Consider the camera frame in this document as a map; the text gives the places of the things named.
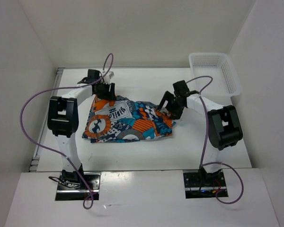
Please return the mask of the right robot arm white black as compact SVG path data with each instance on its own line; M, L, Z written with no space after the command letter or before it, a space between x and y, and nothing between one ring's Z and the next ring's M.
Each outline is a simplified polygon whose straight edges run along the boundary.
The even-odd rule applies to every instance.
M198 180L203 186L209 186L218 177L223 167L232 166L211 157L205 162L207 142L218 151L233 147L242 140L243 132L236 108L233 105L221 105L204 97L201 91L189 90L183 80L173 84L174 92L166 91L158 106L165 108L169 118L179 120L185 108L205 117L205 139L198 169Z

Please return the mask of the colourful patterned shorts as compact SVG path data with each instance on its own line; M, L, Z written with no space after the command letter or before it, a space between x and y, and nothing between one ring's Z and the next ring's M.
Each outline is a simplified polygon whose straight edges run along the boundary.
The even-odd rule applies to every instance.
M172 135L176 122L169 112L151 102L116 96L115 101L94 98L82 138L91 143L135 142Z

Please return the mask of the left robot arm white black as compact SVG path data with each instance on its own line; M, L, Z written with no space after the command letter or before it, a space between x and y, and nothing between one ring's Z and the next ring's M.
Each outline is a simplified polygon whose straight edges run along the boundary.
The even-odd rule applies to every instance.
M89 69L87 76L71 87L68 93L50 98L47 126L58 142L59 153L64 157L58 183L66 187L79 189L86 186L75 138L79 127L78 106L92 95L115 100L115 85L110 82L113 76L110 70L100 72Z

